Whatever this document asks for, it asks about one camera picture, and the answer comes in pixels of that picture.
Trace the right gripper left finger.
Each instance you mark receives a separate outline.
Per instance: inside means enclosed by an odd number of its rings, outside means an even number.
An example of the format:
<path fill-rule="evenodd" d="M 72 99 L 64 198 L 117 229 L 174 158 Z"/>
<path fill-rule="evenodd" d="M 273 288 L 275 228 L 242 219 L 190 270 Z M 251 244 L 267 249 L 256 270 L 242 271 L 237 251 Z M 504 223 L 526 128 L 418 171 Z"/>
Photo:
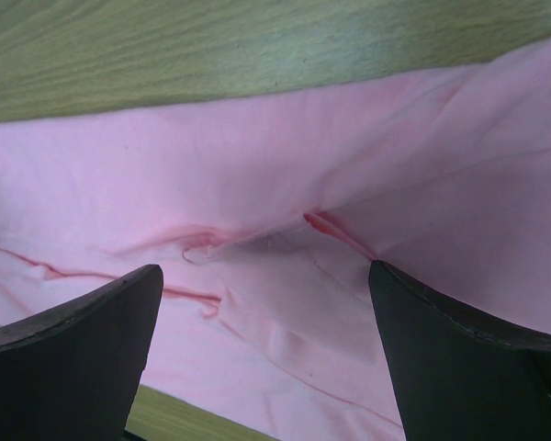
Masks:
<path fill-rule="evenodd" d="M 0 327 L 0 440 L 134 440 L 163 271 L 146 265 Z"/>

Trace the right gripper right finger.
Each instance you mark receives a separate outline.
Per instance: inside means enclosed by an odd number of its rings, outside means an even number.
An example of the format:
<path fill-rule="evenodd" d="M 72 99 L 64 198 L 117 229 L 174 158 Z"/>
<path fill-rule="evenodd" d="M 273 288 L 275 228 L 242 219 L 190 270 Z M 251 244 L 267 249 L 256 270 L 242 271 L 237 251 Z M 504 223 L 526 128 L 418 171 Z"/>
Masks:
<path fill-rule="evenodd" d="M 551 440 L 551 334 L 506 322 L 383 261 L 369 290 L 409 440 Z"/>

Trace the bright pink t shirt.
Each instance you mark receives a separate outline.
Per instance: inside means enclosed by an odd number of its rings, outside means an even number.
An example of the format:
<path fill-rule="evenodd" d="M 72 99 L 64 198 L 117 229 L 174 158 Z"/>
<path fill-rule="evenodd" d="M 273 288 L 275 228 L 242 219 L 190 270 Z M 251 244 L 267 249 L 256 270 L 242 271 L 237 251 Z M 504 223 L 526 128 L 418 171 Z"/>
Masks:
<path fill-rule="evenodd" d="M 0 124 L 0 324 L 139 266 L 142 382 L 282 440 L 400 440 L 382 259 L 551 334 L 551 39 L 289 94 Z"/>

